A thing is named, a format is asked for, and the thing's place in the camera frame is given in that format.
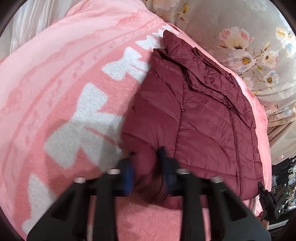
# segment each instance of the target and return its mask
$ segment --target jacket sleeve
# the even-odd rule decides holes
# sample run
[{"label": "jacket sleeve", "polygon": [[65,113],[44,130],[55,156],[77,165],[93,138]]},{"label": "jacket sleeve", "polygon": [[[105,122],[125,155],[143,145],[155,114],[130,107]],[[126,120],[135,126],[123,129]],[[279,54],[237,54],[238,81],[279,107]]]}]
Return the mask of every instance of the jacket sleeve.
[{"label": "jacket sleeve", "polygon": [[134,167],[135,189],[145,201],[158,205],[168,194],[162,187],[163,178],[155,151],[164,146],[168,156],[174,156],[181,115],[177,99],[180,93],[175,93],[174,89],[176,86],[169,86],[165,78],[159,77],[152,63],[122,129],[123,147],[130,152]]}]

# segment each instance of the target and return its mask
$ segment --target pink fleece blanket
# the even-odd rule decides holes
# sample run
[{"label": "pink fleece blanket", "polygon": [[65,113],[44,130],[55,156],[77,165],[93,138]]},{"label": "pink fleece blanket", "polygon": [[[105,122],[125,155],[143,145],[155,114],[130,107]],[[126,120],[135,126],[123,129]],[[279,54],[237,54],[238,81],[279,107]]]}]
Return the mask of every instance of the pink fleece blanket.
[{"label": "pink fleece blanket", "polygon": [[[125,112],[166,29],[211,58],[138,0],[83,0],[0,63],[0,206],[24,239],[75,177],[96,178],[122,157]],[[252,105],[270,189],[265,111],[232,74]],[[260,211],[256,199],[246,205]],[[136,195],[117,208],[120,240],[179,239],[180,211]]]}]

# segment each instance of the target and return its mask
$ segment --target floral pillow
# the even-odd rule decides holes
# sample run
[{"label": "floral pillow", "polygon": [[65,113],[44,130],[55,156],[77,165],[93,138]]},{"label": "floral pillow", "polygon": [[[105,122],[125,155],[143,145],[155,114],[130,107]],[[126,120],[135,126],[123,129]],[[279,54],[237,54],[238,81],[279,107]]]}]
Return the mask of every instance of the floral pillow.
[{"label": "floral pillow", "polygon": [[239,74],[265,106],[268,126],[296,120],[296,40],[269,0],[143,0]]}]

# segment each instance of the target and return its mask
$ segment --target maroon puffer jacket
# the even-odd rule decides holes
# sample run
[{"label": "maroon puffer jacket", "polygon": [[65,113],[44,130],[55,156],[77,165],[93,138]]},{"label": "maroon puffer jacket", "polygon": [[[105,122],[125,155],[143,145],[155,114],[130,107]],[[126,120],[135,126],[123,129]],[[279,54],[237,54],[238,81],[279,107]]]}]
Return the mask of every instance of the maroon puffer jacket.
[{"label": "maroon puffer jacket", "polygon": [[153,51],[122,131],[136,190],[147,202],[182,208],[156,162],[165,146],[196,176],[221,176],[241,200],[255,197],[263,171],[250,103],[231,74],[169,31],[163,36],[165,49]]}]

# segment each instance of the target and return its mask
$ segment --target metal bolt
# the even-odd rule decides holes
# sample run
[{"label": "metal bolt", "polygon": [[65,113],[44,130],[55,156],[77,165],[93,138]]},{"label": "metal bolt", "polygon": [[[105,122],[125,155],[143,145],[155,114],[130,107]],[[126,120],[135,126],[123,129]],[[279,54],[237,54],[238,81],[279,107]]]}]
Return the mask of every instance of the metal bolt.
[{"label": "metal bolt", "polygon": [[211,182],[213,182],[213,183],[221,183],[221,182],[223,182],[223,180],[221,179],[221,177],[212,177]]},{"label": "metal bolt", "polygon": [[119,169],[116,169],[116,168],[111,168],[111,169],[108,169],[107,170],[107,173],[109,175],[118,175],[120,173],[120,170]]},{"label": "metal bolt", "polygon": [[85,183],[86,182],[86,178],[85,177],[76,177],[74,179],[75,183]]},{"label": "metal bolt", "polygon": [[186,168],[179,168],[176,170],[176,173],[183,175],[183,174],[189,174],[190,172]]}]

